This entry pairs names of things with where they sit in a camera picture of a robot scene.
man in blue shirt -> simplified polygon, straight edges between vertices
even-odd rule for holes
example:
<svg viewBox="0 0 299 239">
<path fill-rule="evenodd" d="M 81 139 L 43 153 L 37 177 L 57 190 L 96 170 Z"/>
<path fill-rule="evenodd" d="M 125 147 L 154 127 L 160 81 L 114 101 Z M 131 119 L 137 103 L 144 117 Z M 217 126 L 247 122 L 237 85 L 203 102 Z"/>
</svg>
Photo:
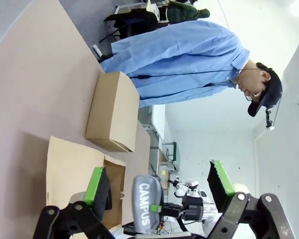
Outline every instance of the man in blue shirt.
<svg viewBox="0 0 299 239">
<path fill-rule="evenodd" d="M 140 94 L 140 107 L 211 96 L 236 87 L 251 101 L 255 116 L 282 95 L 277 74 L 249 59 L 238 37 L 208 21 L 187 21 L 112 44 L 113 55 L 101 66 L 122 71 Z"/>
</svg>

ear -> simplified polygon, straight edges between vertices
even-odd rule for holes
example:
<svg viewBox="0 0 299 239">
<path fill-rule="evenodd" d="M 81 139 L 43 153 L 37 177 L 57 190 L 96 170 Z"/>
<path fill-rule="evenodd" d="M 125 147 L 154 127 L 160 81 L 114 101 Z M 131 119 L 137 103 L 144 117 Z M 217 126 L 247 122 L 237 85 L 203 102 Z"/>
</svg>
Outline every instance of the ear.
<svg viewBox="0 0 299 239">
<path fill-rule="evenodd" d="M 271 76 L 267 71 L 261 71 L 261 76 L 265 79 L 265 81 L 269 81 L 271 79 Z"/>
</svg>

cap brim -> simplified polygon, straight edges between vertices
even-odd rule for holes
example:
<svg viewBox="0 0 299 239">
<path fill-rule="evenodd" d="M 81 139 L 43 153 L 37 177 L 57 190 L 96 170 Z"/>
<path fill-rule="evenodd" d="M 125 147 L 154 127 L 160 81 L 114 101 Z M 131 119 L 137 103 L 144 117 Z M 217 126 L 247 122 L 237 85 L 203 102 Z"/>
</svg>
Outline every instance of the cap brim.
<svg viewBox="0 0 299 239">
<path fill-rule="evenodd" d="M 261 106 L 264 105 L 265 100 L 267 97 L 267 92 L 265 93 L 264 97 L 262 97 L 262 99 L 260 100 L 260 102 L 256 103 L 256 102 L 251 102 L 251 104 L 248 107 L 248 114 L 251 117 L 255 117 L 256 114 L 258 113 L 258 111 L 260 110 Z"/>
</svg>

open cardboard box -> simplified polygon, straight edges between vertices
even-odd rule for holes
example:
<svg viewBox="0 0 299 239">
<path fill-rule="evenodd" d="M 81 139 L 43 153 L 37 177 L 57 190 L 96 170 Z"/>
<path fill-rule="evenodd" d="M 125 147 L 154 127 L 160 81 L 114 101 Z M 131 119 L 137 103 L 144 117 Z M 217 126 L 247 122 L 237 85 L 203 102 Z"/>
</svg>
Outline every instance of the open cardboard box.
<svg viewBox="0 0 299 239">
<path fill-rule="evenodd" d="M 139 101 L 139 93 L 127 75 L 100 75 L 85 138 L 110 152 L 134 152 Z"/>
<path fill-rule="evenodd" d="M 105 211 L 102 223 L 111 229 L 122 222 L 122 192 L 125 163 L 102 152 L 56 137 L 50 138 L 46 169 L 46 204 L 60 209 L 69 204 L 72 195 L 85 192 L 95 167 L 106 167 L 112 192 L 111 210 Z M 85 239 L 75 234 L 75 239 Z"/>
</svg>

floor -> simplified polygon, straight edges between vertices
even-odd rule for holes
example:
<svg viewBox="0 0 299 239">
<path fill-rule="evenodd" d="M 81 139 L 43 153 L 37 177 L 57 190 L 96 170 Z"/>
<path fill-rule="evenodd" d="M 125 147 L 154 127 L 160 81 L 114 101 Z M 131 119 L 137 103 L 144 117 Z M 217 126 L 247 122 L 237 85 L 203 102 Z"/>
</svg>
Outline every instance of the floor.
<svg viewBox="0 0 299 239">
<path fill-rule="evenodd" d="M 114 30 L 114 22 L 103 20 L 114 13 L 116 6 L 140 0 L 60 0 L 60 2 L 89 48 L 92 50 L 92 45 L 97 44 L 103 54 L 108 54 L 111 53 L 113 38 L 109 37 L 101 44 L 98 42 Z"/>
</svg>

